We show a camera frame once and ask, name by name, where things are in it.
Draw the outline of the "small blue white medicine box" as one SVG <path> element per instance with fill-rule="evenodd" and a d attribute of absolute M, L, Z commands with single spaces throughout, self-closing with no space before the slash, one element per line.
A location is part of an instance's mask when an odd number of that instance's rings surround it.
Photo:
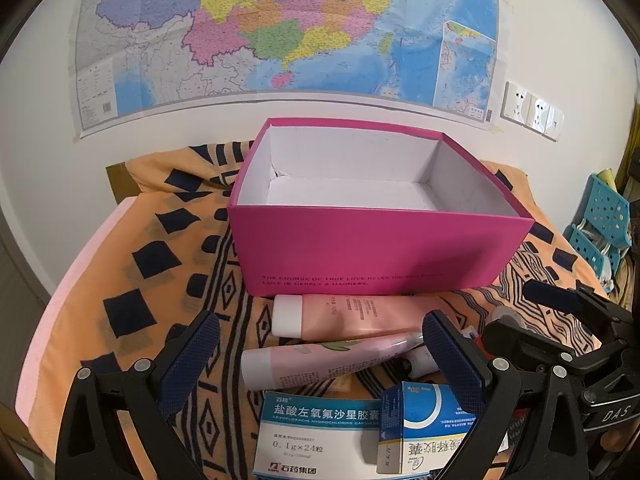
<path fill-rule="evenodd" d="M 414 478 L 442 469 L 474 422 L 447 385 L 393 386 L 381 398 L 376 471 Z"/>

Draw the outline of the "blue perforated plastic rack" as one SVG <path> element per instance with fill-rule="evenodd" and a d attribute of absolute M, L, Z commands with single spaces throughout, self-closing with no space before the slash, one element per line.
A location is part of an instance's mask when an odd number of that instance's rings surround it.
<path fill-rule="evenodd" d="M 565 238 L 596 274 L 605 292 L 614 289 L 620 263 L 631 248 L 629 203 L 598 174 L 590 174 L 577 219 Z"/>

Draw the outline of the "colourful wall map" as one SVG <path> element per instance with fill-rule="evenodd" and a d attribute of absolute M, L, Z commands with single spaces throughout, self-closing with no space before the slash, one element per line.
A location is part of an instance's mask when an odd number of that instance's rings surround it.
<path fill-rule="evenodd" d="M 504 0 L 80 0 L 82 133 L 216 101 L 382 99 L 484 122 Z"/>

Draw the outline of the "pink foam mat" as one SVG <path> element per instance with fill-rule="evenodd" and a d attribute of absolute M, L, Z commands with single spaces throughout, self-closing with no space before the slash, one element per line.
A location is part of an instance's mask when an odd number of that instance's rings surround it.
<path fill-rule="evenodd" d="M 111 233 L 111 230 L 114 229 L 135 200 L 134 197 L 125 198 L 102 223 L 102 226 L 96 230 L 68 268 L 64 278 L 58 284 L 58 288 L 55 289 L 47 307 L 44 309 L 34 336 L 32 336 L 32 341 L 29 344 L 17 386 L 15 413 L 25 425 L 29 424 L 30 412 L 35 402 L 40 362 L 63 304 L 81 275 L 88 268 L 90 261 L 103 244 L 107 235 Z"/>

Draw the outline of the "red plastic toy hammer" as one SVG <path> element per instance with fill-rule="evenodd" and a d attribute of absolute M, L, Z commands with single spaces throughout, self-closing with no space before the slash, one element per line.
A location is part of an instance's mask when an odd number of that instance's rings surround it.
<path fill-rule="evenodd" d="M 483 344 L 482 344 L 482 338 L 480 338 L 480 334 L 478 333 L 478 331 L 476 330 L 476 328 L 474 326 L 465 327 L 461 331 L 461 335 L 463 337 L 465 337 L 466 339 L 469 339 L 470 341 L 473 341 L 474 344 L 476 344 L 477 347 L 480 348 L 480 350 L 484 350 L 484 347 L 483 347 Z"/>

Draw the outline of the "pink tube white cap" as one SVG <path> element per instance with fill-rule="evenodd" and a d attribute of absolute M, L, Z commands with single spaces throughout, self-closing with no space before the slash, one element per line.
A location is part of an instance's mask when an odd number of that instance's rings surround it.
<path fill-rule="evenodd" d="M 436 298 L 415 296 L 279 295 L 271 333 L 304 341 L 338 341 L 417 332 Z"/>

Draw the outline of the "white wall sockets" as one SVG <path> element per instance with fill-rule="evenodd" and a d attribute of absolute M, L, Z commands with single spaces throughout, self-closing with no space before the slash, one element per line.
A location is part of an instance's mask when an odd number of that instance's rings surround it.
<path fill-rule="evenodd" d="M 500 116 L 553 142 L 559 141 L 565 119 L 562 110 L 512 81 L 506 83 Z"/>

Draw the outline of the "white blue ointment tube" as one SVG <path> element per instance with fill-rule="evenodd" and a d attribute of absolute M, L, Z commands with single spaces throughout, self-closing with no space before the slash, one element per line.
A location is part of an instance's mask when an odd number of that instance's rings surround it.
<path fill-rule="evenodd" d="M 411 379 L 431 375 L 439 371 L 435 359 L 424 344 L 404 354 L 400 358 L 400 362 L 406 376 Z"/>

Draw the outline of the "pink cardboard box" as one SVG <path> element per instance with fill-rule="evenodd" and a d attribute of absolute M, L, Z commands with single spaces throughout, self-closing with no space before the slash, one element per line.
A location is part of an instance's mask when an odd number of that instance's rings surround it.
<path fill-rule="evenodd" d="M 255 296 L 486 286 L 534 222 L 446 134 L 336 118 L 267 120 L 228 211 Z"/>

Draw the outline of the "orange patterned blanket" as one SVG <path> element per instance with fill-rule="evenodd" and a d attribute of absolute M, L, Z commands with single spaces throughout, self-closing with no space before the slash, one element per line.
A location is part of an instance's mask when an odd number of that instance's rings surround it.
<path fill-rule="evenodd" d="M 285 344 L 271 335 L 272 301 L 246 291 L 227 204 L 235 174 L 253 141 L 202 144 L 154 153 L 113 168 L 134 187 L 122 216 L 70 291 L 40 362 L 30 435 L 52 462 L 70 385 L 77 371 L 128 370 L 155 358 L 167 336 L 201 310 L 216 313 L 219 350 L 186 404 L 169 419 L 207 479 L 256 479 L 253 474 L 262 394 L 246 390 L 244 350 Z M 525 300 L 528 280 L 603 295 L 593 270 L 535 203 L 522 170 L 483 160 L 535 219 L 518 251 L 487 287 L 444 292 L 462 327 L 484 330 L 495 308 L 518 312 L 527 328 L 573 348 L 600 347 L 570 315 Z"/>

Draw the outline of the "large teal white medicine box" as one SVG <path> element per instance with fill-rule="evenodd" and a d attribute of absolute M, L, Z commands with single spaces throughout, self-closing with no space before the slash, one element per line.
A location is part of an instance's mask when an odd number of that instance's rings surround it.
<path fill-rule="evenodd" d="M 381 402 L 267 392 L 254 460 L 258 479 L 378 479 Z"/>

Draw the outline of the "pink tube leaf print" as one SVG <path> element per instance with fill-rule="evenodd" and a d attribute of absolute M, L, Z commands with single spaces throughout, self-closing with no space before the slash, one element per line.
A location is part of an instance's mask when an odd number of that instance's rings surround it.
<path fill-rule="evenodd" d="M 250 391 L 296 388 L 377 366 L 422 342 L 421 333 L 399 333 L 245 350 L 241 356 L 241 373 Z"/>

